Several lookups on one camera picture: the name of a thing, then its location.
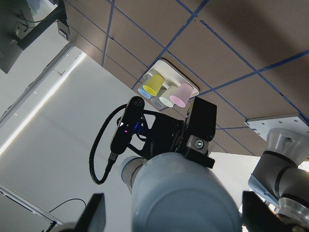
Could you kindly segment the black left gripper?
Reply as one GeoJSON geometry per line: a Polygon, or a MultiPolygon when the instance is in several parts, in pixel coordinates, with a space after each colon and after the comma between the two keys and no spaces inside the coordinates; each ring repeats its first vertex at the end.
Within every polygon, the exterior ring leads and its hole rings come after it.
{"type": "Polygon", "coordinates": [[[217,106],[195,97],[185,120],[144,109],[145,102],[130,99],[117,126],[117,154],[130,148],[149,160],[157,155],[176,152],[204,167],[212,168],[209,142],[216,131],[217,106]]]}

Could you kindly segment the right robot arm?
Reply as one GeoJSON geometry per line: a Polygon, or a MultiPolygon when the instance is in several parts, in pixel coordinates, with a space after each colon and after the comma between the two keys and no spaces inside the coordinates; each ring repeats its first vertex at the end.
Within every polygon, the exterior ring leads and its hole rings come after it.
{"type": "Polygon", "coordinates": [[[133,197],[134,232],[306,232],[309,229],[309,174],[291,157],[308,152],[305,138],[273,129],[251,178],[251,191],[242,195],[239,211],[232,197],[211,171],[214,160],[208,143],[215,134],[215,117],[189,116],[185,121],[157,114],[148,128],[144,115],[123,116],[111,143],[102,178],[97,178],[94,155],[89,155],[96,184],[107,179],[117,157],[133,135],[145,142],[136,156],[123,163],[121,177],[133,197]]]}

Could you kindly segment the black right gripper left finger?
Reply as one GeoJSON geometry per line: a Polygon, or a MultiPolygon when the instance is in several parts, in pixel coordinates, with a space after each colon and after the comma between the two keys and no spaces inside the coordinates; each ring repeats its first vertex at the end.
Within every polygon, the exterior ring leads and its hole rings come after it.
{"type": "Polygon", "coordinates": [[[73,232],[103,232],[105,226],[105,197],[103,193],[95,193],[86,205],[86,208],[77,221],[73,232]]]}

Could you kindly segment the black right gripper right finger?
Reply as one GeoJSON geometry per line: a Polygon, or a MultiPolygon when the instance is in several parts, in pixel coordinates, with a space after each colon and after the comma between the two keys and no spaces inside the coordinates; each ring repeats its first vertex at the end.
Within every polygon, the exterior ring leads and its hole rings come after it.
{"type": "Polygon", "coordinates": [[[242,225],[249,232],[284,232],[285,225],[252,191],[242,193],[242,225]]]}

